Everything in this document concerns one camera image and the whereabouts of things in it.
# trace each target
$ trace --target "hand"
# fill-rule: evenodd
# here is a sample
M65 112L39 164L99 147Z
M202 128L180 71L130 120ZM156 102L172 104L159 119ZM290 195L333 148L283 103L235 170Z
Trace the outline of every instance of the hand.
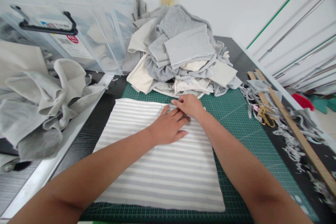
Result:
M184 113L175 108L167 114L169 105L165 106L161 115L147 127L155 145L170 144L180 140L188 134L187 131L180 131L190 117L184 117Z
M193 94L181 95L178 101L172 100L171 103L187 115L194 117L197 121L205 112L202 102Z

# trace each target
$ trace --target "ruler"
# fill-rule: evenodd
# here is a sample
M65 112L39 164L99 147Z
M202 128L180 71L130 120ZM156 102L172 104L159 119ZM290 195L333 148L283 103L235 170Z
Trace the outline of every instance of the ruler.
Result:
M252 79L252 80L256 80L257 79L253 72L247 72L247 74L249 75L250 79ZM270 105L269 101L267 100L265 94L263 92L261 92L261 93L258 93L258 95L259 95L260 100L261 100L262 104L264 105L266 111L268 113L275 114L275 112L271 109L271 105ZM269 114L268 114L268 116L271 119L273 119L273 120L277 120L277 118L275 118L273 116L270 116Z
M262 74L262 72L259 69L255 69L255 72L259 75L260 79L263 81L266 81L266 78ZM327 185L327 187L330 189L330 192L334 197L336 197L336 181L331 176L327 168L324 166L318 155L315 153L313 148L310 146L304 135L301 133L300 129L296 125L296 123L293 121L292 117L287 112L287 109L284 107L284 105L281 103L281 101L278 99L277 95L275 94L274 90L269 87L269 93L271 98L273 99L275 105L278 107L280 113L284 117L284 119L287 122L287 125L292 130L294 136L296 139L300 142L301 146L303 147L304 152L322 177L323 181Z

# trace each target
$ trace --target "scissors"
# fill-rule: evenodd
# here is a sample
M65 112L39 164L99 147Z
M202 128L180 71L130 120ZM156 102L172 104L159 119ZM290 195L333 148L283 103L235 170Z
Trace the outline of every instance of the scissors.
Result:
M258 105L259 105L259 111L258 111L257 117L261 118L260 123L262 125L267 125L267 126L270 126L271 128L274 128L275 122L273 119L271 119L268 116L265 106L262 103L258 103Z

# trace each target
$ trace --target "cutting mat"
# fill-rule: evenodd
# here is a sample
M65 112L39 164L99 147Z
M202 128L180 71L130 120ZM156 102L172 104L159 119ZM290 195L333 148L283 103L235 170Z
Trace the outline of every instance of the cutting mat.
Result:
M145 95L136 92L128 83L123 98L146 102L170 103L171 97L155 91ZM318 221L316 213L293 179L277 153L261 124L247 116L247 102L239 89L229 90L225 95L204 95L202 104L226 129L241 141L280 181L297 203L308 212L312 221ZM93 203L83 213L81 220L110 222L178 222L178 221L251 221L252 217L236 189L233 187L215 155L225 212L198 212L190 210L167 210L138 205Z

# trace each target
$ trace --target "plastic storage bin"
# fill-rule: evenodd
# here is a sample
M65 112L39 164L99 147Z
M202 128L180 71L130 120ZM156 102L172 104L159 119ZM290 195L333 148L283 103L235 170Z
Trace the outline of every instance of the plastic storage bin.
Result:
M134 0L0 0L1 17L24 37L51 53L77 61L83 68L122 74L126 37L134 33ZM64 13L69 13L71 20ZM78 33L69 31L75 23ZM63 29L64 34L31 26Z

